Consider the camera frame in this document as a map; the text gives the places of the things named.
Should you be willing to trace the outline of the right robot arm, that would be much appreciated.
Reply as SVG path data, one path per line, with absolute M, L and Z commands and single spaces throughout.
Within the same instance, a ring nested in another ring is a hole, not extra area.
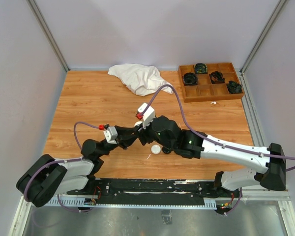
M 244 169 L 215 175 L 214 193 L 223 197 L 242 187 L 260 186 L 275 191 L 286 189 L 286 162 L 278 144 L 269 147 L 240 145 L 217 139 L 203 132 L 181 129 L 173 120 L 160 116 L 148 125 L 135 123 L 142 145 L 159 143 L 165 153 L 174 152 L 183 158 L 219 159 L 244 166 Z

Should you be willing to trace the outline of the white round charging case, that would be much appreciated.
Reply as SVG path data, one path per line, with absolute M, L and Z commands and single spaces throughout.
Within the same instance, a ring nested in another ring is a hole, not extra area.
M 142 121 L 138 121 L 134 124 L 134 127 L 141 127 L 142 126 Z

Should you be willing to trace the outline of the black charging case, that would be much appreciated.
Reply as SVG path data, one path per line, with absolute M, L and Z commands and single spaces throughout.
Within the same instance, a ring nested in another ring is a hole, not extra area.
M 170 154 L 172 152 L 172 150 L 170 148 L 167 147 L 162 147 L 162 151 L 164 154 Z

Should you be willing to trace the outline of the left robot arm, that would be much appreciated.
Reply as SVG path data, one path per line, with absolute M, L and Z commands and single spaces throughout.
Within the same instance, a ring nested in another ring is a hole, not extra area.
M 16 188 L 24 199 L 42 207 L 55 195 L 80 190 L 91 194 L 95 182 L 91 178 L 103 165 L 101 156 L 109 155 L 117 147 L 127 149 L 138 138 L 138 126 L 132 128 L 104 125 L 102 141 L 87 139 L 81 146 L 81 157 L 56 159 L 41 156 L 17 181 Z

